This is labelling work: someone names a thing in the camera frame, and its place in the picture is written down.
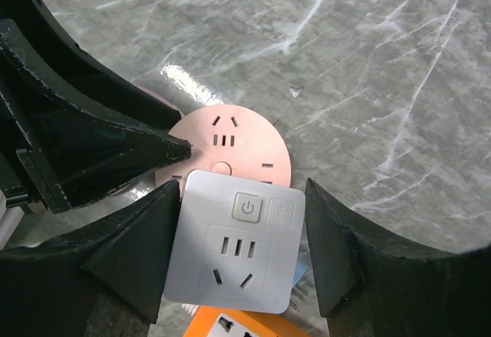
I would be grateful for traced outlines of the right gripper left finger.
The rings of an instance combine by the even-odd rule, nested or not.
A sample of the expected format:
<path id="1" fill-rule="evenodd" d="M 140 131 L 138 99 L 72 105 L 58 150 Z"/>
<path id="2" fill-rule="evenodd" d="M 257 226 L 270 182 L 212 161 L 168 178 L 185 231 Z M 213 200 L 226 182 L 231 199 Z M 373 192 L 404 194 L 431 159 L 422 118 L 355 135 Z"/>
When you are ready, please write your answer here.
<path id="1" fill-rule="evenodd" d="M 3 336 L 145 336 L 157 321 L 180 211 L 171 180 L 35 247 L 1 253 Z"/>

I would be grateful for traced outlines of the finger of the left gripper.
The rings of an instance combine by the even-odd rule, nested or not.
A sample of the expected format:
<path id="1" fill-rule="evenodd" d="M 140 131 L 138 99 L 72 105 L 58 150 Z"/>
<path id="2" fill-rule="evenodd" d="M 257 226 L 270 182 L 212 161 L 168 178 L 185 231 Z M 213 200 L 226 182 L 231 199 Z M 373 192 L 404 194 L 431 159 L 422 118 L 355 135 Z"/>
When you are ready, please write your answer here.
<path id="1" fill-rule="evenodd" d="M 82 94 L 12 20 L 2 20 L 1 190 L 7 206 L 42 202 L 63 213 L 190 155 L 188 142 Z"/>
<path id="2" fill-rule="evenodd" d="M 126 81 L 84 51 L 42 0 L 1 0 L 1 18 L 11 19 L 43 60 L 91 100 L 161 130 L 169 130 L 180 121 L 177 109 Z"/>

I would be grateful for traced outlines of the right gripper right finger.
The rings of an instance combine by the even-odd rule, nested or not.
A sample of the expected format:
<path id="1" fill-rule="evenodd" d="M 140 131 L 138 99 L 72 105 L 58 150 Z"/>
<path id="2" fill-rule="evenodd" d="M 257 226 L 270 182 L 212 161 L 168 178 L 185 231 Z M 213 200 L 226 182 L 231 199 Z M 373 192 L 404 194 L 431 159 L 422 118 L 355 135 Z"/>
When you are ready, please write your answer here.
<path id="1" fill-rule="evenodd" d="M 332 336 L 488 336 L 490 249 L 449 253 L 354 212 L 313 180 L 305 221 Z"/>

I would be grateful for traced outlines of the white square smart plug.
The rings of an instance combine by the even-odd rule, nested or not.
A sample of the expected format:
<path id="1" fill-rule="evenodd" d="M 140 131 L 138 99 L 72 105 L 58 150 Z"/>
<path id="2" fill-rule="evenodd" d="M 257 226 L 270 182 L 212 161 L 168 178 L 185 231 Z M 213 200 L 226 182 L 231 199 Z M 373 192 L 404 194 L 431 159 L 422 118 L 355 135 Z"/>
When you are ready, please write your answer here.
<path id="1" fill-rule="evenodd" d="M 165 298 L 283 313 L 295 284 L 304 220 L 300 190 L 191 171 L 183 187 Z"/>

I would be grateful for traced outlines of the pink round power socket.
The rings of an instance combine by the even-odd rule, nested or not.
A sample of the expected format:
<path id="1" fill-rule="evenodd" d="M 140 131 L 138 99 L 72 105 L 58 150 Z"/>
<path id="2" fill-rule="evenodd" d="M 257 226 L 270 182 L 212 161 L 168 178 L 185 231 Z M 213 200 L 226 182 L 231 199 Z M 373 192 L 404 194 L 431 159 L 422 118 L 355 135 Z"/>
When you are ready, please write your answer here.
<path id="1" fill-rule="evenodd" d="M 169 180 L 182 186 L 192 170 L 291 185 L 292 164 L 281 134 L 248 108 L 232 104 L 202 107 L 184 116 L 170 135 L 190 143 L 191 158 L 158 170 L 157 186 Z"/>

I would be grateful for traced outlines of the blue plug adapter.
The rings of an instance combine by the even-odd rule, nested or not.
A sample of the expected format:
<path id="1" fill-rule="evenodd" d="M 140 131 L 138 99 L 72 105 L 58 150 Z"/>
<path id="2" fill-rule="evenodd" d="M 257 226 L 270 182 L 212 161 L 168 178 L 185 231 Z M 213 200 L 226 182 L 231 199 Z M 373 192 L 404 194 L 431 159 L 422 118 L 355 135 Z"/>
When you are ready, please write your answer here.
<path id="1" fill-rule="evenodd" d="M 300 282 L 301 278 L 304 276 L 308 268 L 308 257 L 306 254 L 301 253 L 298 255 L 295 264 L 295 272 L 292 281 L 292 288 L 296 287 L 296 285 Z"/>

